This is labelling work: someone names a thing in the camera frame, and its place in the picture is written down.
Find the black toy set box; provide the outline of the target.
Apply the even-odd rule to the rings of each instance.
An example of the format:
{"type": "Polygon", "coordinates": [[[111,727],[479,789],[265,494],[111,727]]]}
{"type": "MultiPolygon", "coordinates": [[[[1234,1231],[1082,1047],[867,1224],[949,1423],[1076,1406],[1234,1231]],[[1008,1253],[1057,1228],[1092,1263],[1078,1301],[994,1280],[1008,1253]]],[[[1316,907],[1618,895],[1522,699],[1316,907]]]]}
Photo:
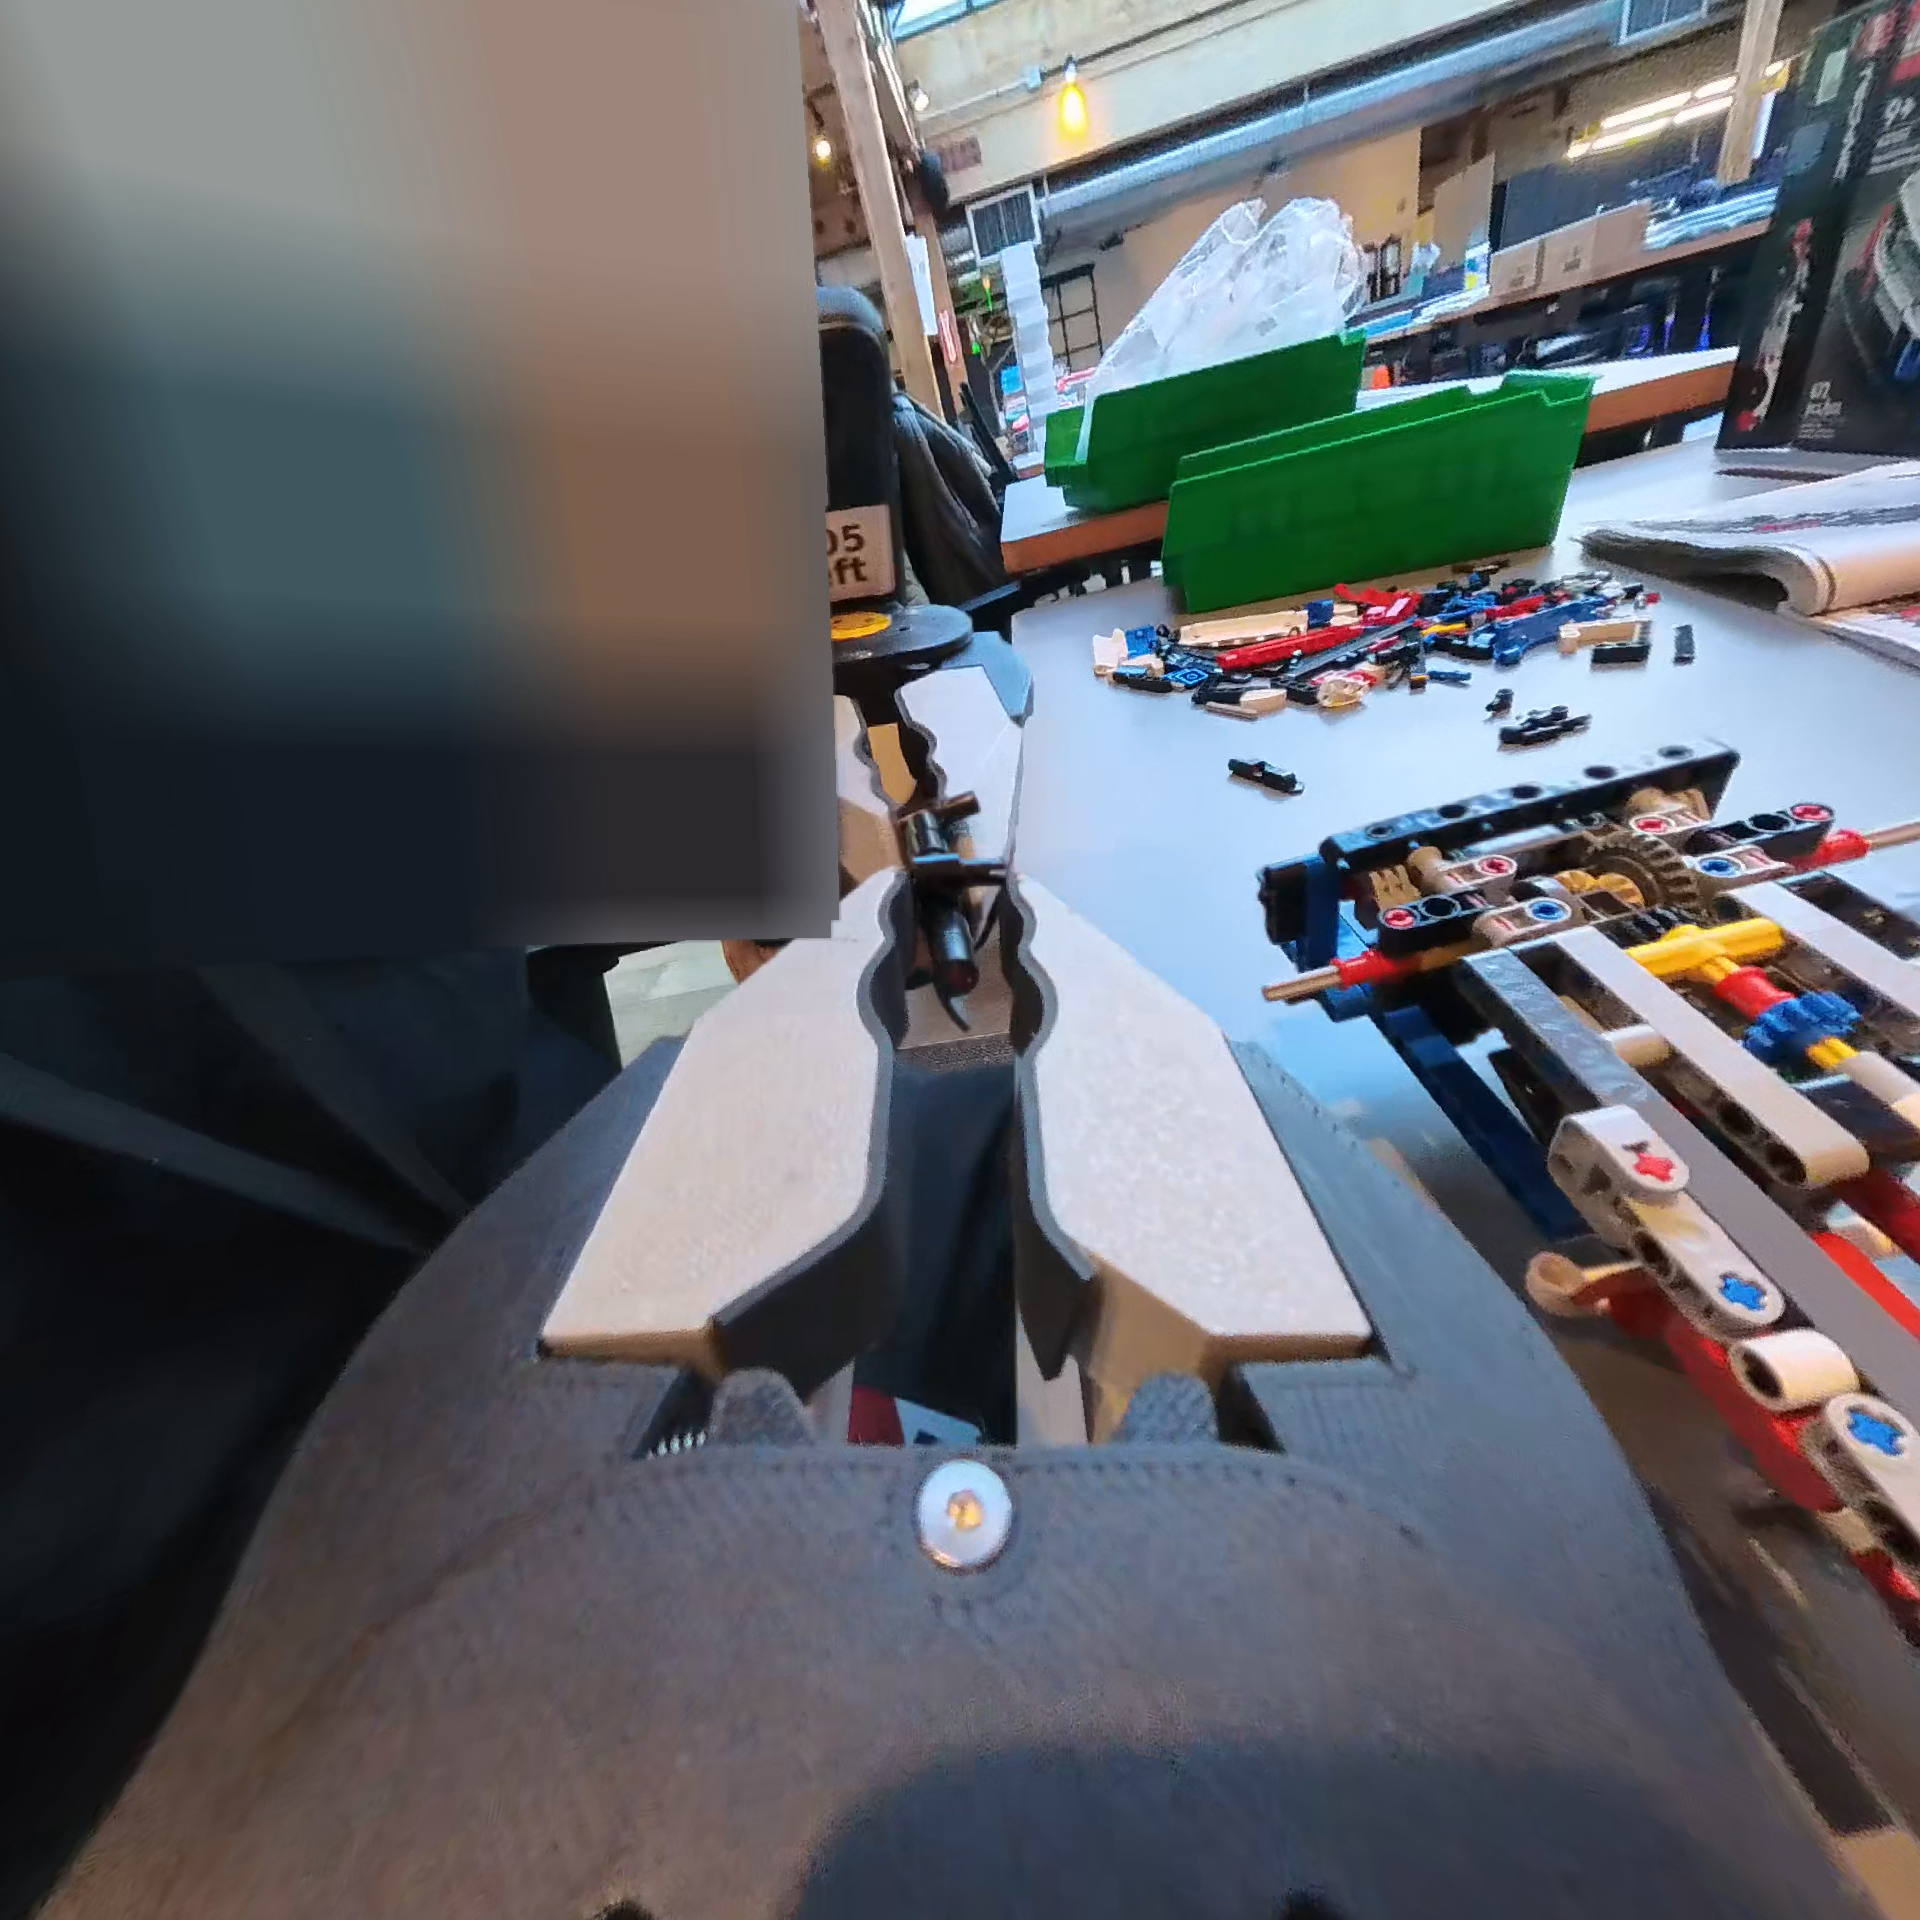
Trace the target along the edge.
{"type": "Polygon", "coordinates": [[[1916,457],[1916,4],[1805,46],[1718,427],[1727,471],[1916,457]]]}

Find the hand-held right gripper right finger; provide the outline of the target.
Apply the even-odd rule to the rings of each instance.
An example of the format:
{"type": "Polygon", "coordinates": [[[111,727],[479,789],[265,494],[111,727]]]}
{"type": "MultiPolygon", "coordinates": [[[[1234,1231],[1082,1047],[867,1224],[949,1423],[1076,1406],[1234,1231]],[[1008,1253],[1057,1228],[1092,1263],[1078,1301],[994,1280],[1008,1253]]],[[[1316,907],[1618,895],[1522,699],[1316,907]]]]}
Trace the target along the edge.
{"type": "Polygon", "coordinates": [[[1374,1324],[1219,1020],[1039,881],[1004,895],[1016,989],[1016,1295],[1089,1403],[1349,1360],[1374,1324]]]}

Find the person's dark clothed body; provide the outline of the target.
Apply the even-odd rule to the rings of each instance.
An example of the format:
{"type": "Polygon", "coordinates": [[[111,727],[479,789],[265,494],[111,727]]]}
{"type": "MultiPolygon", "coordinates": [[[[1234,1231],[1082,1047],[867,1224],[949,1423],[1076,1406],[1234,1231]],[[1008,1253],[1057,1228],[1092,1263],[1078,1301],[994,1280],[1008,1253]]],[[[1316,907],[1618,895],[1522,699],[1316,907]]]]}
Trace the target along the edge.
{"type": "Polygon", "coordinates": [[[4,980],[4,1917],[168,1718],[363,1332],[619,1078],[632,953],[4,980]]]}

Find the small black brick part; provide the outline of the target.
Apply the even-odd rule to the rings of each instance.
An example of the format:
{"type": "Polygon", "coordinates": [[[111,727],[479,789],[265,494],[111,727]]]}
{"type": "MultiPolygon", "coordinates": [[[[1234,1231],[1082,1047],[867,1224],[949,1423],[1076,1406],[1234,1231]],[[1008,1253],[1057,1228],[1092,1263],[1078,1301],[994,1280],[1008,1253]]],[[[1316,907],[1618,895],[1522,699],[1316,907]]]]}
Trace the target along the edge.
{"type": "Polygon", "coordinates": [[[918,931],[928,951],[928,982],[948,1017],[958,1029],[970,1029],[968,997],[981,987],[975,891],[1004,889],[1008,865],[1005,855],[991,859],[965,851],[958,828],[975,823],[981,798],[975,789],[959,789],[948,798],[906,805],[896,815],[902,869],[910,883],[918,931]]]}

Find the toy brick car chassis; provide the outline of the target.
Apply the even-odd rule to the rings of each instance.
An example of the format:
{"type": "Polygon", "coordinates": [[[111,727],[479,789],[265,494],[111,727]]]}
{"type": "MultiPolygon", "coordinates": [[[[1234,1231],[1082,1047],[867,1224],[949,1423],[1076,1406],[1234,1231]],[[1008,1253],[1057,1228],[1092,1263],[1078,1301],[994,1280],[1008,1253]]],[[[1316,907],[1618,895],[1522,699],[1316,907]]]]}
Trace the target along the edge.
{"type": "Polygon", "coordinates": [[[1655,1345],[1916,1639],[1916,823],[1718,814],[1669,743],[1263,865],[1271,1002],[1367,1017],[1548,1234],[1546,1312],[1655,1345]]]}

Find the clear plastic bag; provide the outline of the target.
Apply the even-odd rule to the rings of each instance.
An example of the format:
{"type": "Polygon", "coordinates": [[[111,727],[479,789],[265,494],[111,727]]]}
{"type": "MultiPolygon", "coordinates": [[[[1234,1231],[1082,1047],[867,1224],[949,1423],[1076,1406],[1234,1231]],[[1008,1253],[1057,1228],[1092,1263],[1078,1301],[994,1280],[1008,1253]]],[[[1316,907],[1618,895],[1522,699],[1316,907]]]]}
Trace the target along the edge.
{"type": "Polygon", "coordinates": [[[1355,226],[1339,203],[1242,200],[1104,350],[1084,400],[1343,334],[1363,291],[1355,226]]]}

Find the slanted wooden beam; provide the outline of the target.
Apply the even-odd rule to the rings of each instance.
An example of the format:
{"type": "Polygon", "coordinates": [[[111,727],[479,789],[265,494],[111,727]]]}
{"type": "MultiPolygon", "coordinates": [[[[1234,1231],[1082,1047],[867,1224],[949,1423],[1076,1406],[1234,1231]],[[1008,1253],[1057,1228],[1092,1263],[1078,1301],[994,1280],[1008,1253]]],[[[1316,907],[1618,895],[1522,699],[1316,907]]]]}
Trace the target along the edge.
{"type": "Polygon", "coordinates": [[[899,357],[902,386],[918,406],[949,418],[906,249],[899,173],[892,165],[892,151],[883,128],[879,83],[869,57],[869,38],[859,22],[859,4],[818,4],[813,12],[819,18],[829,79],[844,108],[855,189],[869,241],[877,249],[883,309],[899,357]]]}

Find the background table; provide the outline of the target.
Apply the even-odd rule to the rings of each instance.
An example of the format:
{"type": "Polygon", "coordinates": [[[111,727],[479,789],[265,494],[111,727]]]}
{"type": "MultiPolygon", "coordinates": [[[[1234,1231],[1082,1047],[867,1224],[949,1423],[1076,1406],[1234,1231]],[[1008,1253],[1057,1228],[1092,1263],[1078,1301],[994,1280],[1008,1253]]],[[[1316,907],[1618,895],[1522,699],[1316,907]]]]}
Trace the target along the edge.
{"type": "MultiPolygon", "coordinates": [[[[1730,391],[1739,350],[1690,350],[1584,366],[1594,380],[1578,466],[1596,466],[1679,444],[1684,427],[1714,418],[1730,391]]],[[[1008,485],[1000,517],[1000,557],[1012,580],[1039,594],[1146,576],[1160,562],[1165,498],[1116,512],[1076,508],[1042,473],[1008,485]]]]}

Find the pile of loose toy bricks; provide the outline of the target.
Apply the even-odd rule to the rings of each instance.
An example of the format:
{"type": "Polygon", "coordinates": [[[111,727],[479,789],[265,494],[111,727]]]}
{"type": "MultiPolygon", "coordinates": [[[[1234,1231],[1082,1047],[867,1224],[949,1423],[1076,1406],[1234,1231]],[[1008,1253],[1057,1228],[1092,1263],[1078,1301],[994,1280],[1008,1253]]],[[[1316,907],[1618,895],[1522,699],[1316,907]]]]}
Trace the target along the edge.
{"type": "Polygon", "coordinates": [[[1092,635],[1092,669],[1100,686],[1242,722],[1287,707],[1339,714],[1379,693],[1469,686],[1475,669],[1560,656],[1564,620],[1645,616],[1652,635],[1655,608],[1655,588],[1611,570],[1531,576],[1486,562],[1427,584],[1339,584],[1283,610],[1113,625],[1092,635]]]}

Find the background shelves with boxes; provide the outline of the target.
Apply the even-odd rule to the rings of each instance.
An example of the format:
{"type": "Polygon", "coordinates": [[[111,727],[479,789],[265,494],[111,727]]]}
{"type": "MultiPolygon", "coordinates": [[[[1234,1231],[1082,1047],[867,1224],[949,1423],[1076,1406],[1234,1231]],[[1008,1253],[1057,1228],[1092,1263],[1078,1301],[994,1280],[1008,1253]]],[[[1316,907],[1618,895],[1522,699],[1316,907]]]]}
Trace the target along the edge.
{"type": "Polygon", "coordinates": [[[1655,258],[1766,223],[1781,193],[1781,162],[1744,182],[1718,182],[1699,165],[1621,170],[1621,160],[1636,156],[1622,151],[1591,173],[1542,165],[1499,182],[1499,244],[1482,284],[1435,274],[1427,298],[1363,306],[1355,325],[1389,338],[1636,274],[1655,258]]]}

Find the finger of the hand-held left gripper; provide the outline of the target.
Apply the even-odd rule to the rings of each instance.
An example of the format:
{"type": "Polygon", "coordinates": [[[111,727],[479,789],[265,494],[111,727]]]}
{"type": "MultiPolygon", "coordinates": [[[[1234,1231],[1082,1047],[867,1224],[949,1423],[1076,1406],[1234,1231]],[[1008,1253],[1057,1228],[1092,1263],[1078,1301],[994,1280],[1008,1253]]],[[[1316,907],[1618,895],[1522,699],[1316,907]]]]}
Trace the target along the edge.
{"type": "Polygon", "coordinates": [[[977,859],[1008,869],[1020,826],[1023,722],[983,665],[928,672],[899,693],[902,730],[924,743],[934,802],[975,797],[958,826],[977,859]]]}
{"type": "Polygon", "coordinates": [[[883,785],[855,702],[834,706],[837,875],[845,902],[877,875],[916,871],[910,828],[883,785]]]}

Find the open instruction booklet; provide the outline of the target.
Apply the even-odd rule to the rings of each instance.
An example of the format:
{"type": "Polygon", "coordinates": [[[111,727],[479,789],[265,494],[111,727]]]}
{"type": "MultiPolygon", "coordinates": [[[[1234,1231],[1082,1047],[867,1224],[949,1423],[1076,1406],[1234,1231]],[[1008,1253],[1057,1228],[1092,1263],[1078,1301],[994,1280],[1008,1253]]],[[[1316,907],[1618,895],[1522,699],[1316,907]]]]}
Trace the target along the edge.
{"type": "Polygon", "coordinates": [[[1600,521],[1581,546],[1636,576],[1766,603],[1880,660],[1916,665],[1916,462],[1600,521]]]}

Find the green storage bin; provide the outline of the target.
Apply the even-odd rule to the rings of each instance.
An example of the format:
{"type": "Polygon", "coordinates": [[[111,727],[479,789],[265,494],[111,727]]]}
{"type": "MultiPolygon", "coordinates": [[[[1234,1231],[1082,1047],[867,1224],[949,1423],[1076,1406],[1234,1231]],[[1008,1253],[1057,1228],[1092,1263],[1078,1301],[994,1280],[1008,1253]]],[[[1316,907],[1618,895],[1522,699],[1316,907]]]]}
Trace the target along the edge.
{"type": "Polygon", "coordinates": [[[1364,334],[1092,395],[1045,421],[1045,478],[1082,512],[1165,498],[1188,452],[1259,440],[1355,409],[1364,334]]]}
{"type": "Polygon", "coordinates": [[[1548,549],[1594,386],[1509,373],[1185,452],[1162,576],[1185,610],[1234,610],[1548,549]]]}

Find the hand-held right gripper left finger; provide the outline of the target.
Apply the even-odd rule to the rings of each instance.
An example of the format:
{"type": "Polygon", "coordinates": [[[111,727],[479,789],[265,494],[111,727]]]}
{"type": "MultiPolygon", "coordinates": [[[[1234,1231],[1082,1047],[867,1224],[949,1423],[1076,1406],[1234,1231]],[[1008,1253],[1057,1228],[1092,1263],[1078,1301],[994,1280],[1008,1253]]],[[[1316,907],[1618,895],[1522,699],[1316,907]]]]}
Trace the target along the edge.
{"type": "Polygon", "coordinates": [[[884,1194],[910,883],[863,881],[681,1043],[541,1321],[541,1351],[779,1372],[800,1396],[889,1330],[902,1218],[884,1194]]]}

